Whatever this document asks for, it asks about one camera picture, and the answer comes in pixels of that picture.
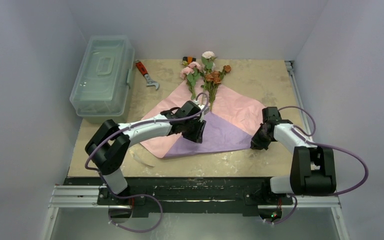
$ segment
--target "clear plastic container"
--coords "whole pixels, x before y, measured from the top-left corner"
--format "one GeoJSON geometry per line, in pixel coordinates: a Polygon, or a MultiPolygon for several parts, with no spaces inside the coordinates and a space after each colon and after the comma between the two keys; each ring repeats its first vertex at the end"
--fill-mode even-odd
{"type": "Polygon", "coordinates": [[[125,35],[92,36],[70,96],[90,123],[125,123],[132,97],[135,50],[125,35]]]}

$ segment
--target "tabletop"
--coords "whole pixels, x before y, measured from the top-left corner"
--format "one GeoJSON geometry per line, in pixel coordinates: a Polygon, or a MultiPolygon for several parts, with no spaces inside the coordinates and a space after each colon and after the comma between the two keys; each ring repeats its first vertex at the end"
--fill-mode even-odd
{"type": "MultiPolygon", "coordinates": [[[[179,77],[183,68],[181,60],[141,61],[152,79],[160,85],[158,90],[146,87],[144,77],[139,71],[134,71],[128,122],[139,121],[182,82],[179,77]]],[[[297,106],[294,88],[283,60],[217,59],[215,63],[217,66],[232,67],[223,84],[237,93],[256,99],[267,107],[297,106]]],[[[296,109],[282,110],[282,118],[303,126],[301,115],[296,109]]],[[[82,121],[68,177],[98,176],[96,172],[85,169],[84,165],[88,158],[85,145],[99,126],[82,121]]],[[[291,163],[292,154],[278,142],[272,142],[268,150],[246,149],[168,159],[157,158],[142,145],[136,144],[129,148],[121,169],[126,177],[271,177],[288,175],[291,163]]]]}

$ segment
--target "brown flower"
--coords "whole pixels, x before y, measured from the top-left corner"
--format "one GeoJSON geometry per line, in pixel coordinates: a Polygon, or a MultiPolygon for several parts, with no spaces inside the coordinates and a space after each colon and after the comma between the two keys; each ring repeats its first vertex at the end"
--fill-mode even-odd
{"type": "Polygon", "coordinates": [[[211,74],[205,75],[205,80],[207,82],[212,82],[214,80],[214,77],[211,74]]]}
{"type": "Polygon", "coordinates": [[[211,73],[211,75],[214,77],[214,78],[218,78],[220,76],[220,72],[219,71],[213,71],[211,73]]]}
{"type": "Polygon", "coordinates": [[[214,83],[215,84],[221,84],[222,83],[222,79],[217,76],[217,77],[214,78],[214,83]]]}
{"type": "Polygon", "coordinates": [[[230,65],[225,65],[225,66],[223,67],[223,70],[224,70],[226,73],[230,73],[231,70],[232,70],[232,68],[231,68],[230,65]]]}

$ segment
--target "pink flower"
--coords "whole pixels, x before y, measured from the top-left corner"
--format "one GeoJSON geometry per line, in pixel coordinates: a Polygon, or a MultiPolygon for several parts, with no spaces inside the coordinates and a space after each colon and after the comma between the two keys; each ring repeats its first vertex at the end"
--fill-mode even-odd
{"type": "Polygon", "coordinates": [[[215,57],[216,55],[214,54],[214,52],[212,51],[206,51],[202,54],[202,56],[205,58],[205,59],[210,59],[210,58],[213,58],[215,57]]]}
{"type": "Polygon", "coordinates": [[[190,67],[185,67],[180,71],[180,78],[185,79],[186,75],[193,74],[195,71],[190,67]]]}
{"type": "Polygon", "coordinates": [[[193,61],[193,62],[189,63],[188,67],[191,68],[191,69],[196,68],[200,72],[203,71],[203,67],[199,63],[197,63],[196,61],[193,61]]]}

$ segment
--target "flower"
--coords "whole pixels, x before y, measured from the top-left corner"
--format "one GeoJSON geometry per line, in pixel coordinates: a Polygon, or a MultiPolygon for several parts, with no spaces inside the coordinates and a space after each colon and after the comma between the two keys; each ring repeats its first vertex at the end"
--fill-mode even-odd
{"type": "Polygon", "coordinates": [[[211,73],[211,75],[212,75],[213,77],[217,78],[217,77],[220,76],[220,72],[219,72],[219,71],[213,71],[213,72],[211,73]]]}
{"type": "Polygon", "coordinates": [[[185,79],[186,75],[193,74],[194,70],[190,67],[185,67],[180,71],[180,78],[185,79]]]}
{"type": "Polygon", "coordinates": [[[217,77],[214,78],[214,83],[215,84],[221,84],[222,83],[222,79],[217,76],[217,77]]]}
{"type": "Polygon", "coordinates": [[[213,58],[215,57],[216,55],[214,54],[214,52],[212,51],[206,51],[202,54],[202,56],[206,59],[210,59],[210,58],[213,58]]]}
{"type": "Polygon", "coordinates": [[[207,82],[212,82],[214,80],[214,77],[211,74],[205,75],[205,80],[207,82]]]}
{"type": "Polygon", "coordinates": [[[231,70],[232,70],[232,67],[231,67],[230,65],[225,65],[225,66],[223,67],[223,70],[224,70],[226,73],[230,73],[231,70]]]}
{"type": "Polygon", "coordinates": [[[191,69],[196,68],[200,72],[203,71],[203,67],[199,63],[197,63],[196,61],[193,61],[193,62],[189,63],[188,67],[191,68],[191,69]]]}

